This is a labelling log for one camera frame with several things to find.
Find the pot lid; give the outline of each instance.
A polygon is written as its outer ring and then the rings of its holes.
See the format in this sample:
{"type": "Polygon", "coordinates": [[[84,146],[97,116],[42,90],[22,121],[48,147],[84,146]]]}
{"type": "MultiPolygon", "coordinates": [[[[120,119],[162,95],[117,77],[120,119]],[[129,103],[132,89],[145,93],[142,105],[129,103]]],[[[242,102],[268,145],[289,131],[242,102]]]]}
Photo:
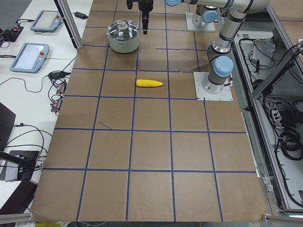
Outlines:
{"type": "Polygon", "coordinates": [[[107,30],[110,37],[117,40],[128,40],[139,33],[139,25],[129,19],[122,19],[112,23],[107,30]]]}

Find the yellow corn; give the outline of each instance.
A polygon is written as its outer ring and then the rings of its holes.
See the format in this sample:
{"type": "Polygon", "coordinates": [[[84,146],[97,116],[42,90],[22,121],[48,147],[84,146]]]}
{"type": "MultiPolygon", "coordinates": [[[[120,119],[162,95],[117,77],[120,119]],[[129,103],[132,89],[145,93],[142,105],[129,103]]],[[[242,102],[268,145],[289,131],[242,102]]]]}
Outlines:
{"type": "Polygon", "coordinates": [[[159,87],[162,85],[163,85],[163,83],[156,81],[156,80],[151,80],[151,79],[138,79],[136,81],[137,87],[159,87]]]}

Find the white cable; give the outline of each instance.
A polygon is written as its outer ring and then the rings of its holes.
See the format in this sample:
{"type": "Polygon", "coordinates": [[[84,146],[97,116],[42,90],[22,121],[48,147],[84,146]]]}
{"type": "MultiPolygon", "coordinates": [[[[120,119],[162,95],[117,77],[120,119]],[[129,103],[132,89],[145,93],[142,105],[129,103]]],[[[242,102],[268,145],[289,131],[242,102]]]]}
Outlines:
{"type": "Polygon", "coordinates": [[[99,225],[91,225],[91,224],[88,224],[88,223],[86,223],[86,222],[82,222],[82,221],[77,221],[77,222],[80,222],[80,223],[86,224],[86,225],[88,225],[88,226],[101,226],[101,225],[103,225],[103,224],[107,223],[107,221],[105,221],[105,222],[103,222],[102,224],[99,224],[99,225]]]}

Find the metal bracket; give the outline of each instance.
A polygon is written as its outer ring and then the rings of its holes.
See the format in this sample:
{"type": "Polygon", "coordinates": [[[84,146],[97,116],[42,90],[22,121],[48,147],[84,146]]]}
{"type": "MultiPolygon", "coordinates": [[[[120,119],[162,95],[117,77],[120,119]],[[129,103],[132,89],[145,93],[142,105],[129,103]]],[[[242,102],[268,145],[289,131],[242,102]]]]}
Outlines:
{"type": "Polygon", "coordinates": [[[202,87],[202,82],[205,77],[208,77],[209,72],[194,72],[196,97],[197,100],[206,101],[233,101],[231,88],[229,86],[224,87],[221,93],[217,95],[209,94],[202,87]]]}
{"type": "Polygon", "coordinates": [[[186,24],[187,24],[187,30],[188,31],[194,31],[194,32],[215,32],[216,28],[214,26],[214,23],[205,24],[205,26],[195,26],[193,25],[192,19],[196,13],[186,13],[186,24]]]}

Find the pot handle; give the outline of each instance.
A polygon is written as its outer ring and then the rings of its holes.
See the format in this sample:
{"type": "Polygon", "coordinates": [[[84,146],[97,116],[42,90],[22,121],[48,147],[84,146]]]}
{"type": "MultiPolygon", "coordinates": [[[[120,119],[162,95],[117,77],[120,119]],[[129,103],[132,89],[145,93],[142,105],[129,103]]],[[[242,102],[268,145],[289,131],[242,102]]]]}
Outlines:
{"type": "Polygon", "coordinates": [[[118,46],[125,46],[126,43],[117,43],[118,46]]]}

